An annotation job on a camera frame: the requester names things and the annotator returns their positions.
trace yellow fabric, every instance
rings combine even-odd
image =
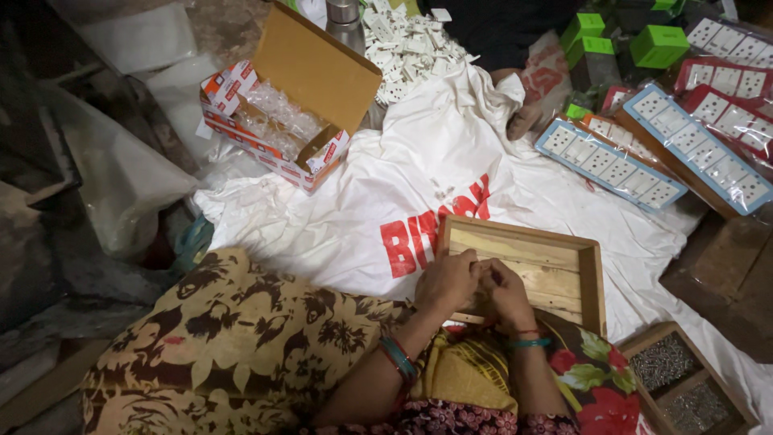
[[[518,413],[518,403],[509,393],[506,357],[481,337],[449,344],[442,331],[425,364],[410,391],[413,400],[440,399]]]

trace dark fabric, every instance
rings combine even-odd
[[[444,8],[453,21],[444,29],[487,70],[526,67],[529,46],[551,29],[563,32],[580,9],[580,0],[422,0],[424,14]]]
[[[574,421],[567,416],[515,414],[498,409],[463,405],[444,400],[408,402],[400,415],[390,423],[374,426],[346,424],[336,427],[300,429],[301,435],[317,433],[339,435],[365,433],[373,435],[425,435],[434,433],[498,434],[498,435],[578,435]]]

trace white plastic bag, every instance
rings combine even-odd
[[[199,102],[201,82],[223,68],[223,62],[211,53],[204,53],[176,63],[145,81],[148,91],[199,168],[209,163],[222,137],[214,135],[205,139],[196,134],[203,116]]]
[[[80,196],[102,249],[117,259],[141,254],[155,238],[158,211],[196,179],[86,102],[58,87],[42,90],[83,177]]]
[[[647,214],[541,156],[506,142],[516,102],[466,67],[390,107],[384,131],[360,132],[349,156],[307,197],[276,174],[231,180],[195,201],[215,224],[211,249],[242,246],[269,267],[312,282],[394,299],[412,296],[432,260],[439,211],[598,240],[608,336],[620,341],[674,319],[773,427],[773,382],[695,311],[657,282],[697,218]]]
[[[84,26],[80,32],[123,74],[155,70],[196,55],[185,7],[176,2]]]

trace box flap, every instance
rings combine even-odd
[[[353,135],[381,85],[381,70],[274,2],[252,60],[261,80]]]

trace woman's left hand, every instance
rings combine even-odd
[[[416,285],[419,312],[435,313],[447,320],[463,308],[478,289],[481,266],[474,249],[432,262]]]

